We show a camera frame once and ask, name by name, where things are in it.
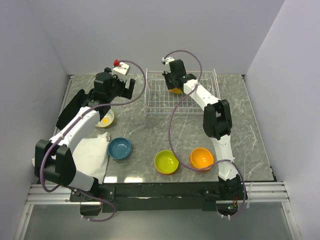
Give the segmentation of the white wire dish rack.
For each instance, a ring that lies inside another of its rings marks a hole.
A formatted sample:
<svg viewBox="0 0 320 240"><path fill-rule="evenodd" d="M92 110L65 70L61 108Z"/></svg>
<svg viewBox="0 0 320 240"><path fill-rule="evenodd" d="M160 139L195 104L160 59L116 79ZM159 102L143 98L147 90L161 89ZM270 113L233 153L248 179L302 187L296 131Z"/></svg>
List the white wire dish rack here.
<svg viewBox="0 0 320 240"><path fill-rule="evenodd" d="M147 115L170 115L174 107L185 96L178 90L168 90L163 71L146 70L146 88L144 92L144 112ZM203 71L200 84L212 95L220 98L218 78L215 69ZM182 101L175 115L202 115L202 108L188 97Z"/></svg>

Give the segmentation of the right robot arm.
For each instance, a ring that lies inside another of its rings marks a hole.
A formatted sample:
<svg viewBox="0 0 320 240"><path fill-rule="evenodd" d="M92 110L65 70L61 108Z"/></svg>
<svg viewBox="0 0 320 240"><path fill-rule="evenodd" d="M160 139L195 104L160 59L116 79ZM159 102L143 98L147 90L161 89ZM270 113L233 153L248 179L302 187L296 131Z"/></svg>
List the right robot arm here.
<svg viewBox="0 0 320 240"><path fill-rule="evenodd" d="M231 199L241 189L241 177L233 165L231 129L233 126L230 104L219 99L201 85L200 77L188 74L184 62L173 57L164 57L163 76L168 89L179 89L192 98L203 110L203 130L213 143L218 164L219 193L224 199Z"/></svg>

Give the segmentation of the large orange bowl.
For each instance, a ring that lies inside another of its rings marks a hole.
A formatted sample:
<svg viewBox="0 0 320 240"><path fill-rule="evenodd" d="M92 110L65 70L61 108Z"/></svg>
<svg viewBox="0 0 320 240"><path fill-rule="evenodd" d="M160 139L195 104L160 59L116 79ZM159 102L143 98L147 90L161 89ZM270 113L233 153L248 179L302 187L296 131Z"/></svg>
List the large orange bowl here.
<svg viewBox="0 0 320 240"><path fill-rule="evenodd" d="M174 93L174 94L182 94L183 91L180 90L179 88L175 87L175 88L172 88L169 90L171 93Z"/></svg>

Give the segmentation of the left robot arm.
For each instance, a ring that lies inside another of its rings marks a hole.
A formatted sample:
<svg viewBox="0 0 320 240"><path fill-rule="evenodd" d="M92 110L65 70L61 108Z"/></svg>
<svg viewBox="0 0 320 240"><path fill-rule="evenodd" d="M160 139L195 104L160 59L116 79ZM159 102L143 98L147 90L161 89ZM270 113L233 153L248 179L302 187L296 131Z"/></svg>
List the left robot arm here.
<svg viewBox="0 0 320 240"><path fill-rule="evenodd" d="M55 187L46 187L46 181L57 187L82 192L88 201L100 195L98 178L77 169L73 153L87 131L103 119L117 97L126 98L127 104L135 102L133 91L135 80L128 79L129 60L115 61L113 68L105 68L94 79L94 87L85 94L77 112L60 132L49 140L39 140L35 146L34 174L39 178L44 191L51 193Z"/></svg>

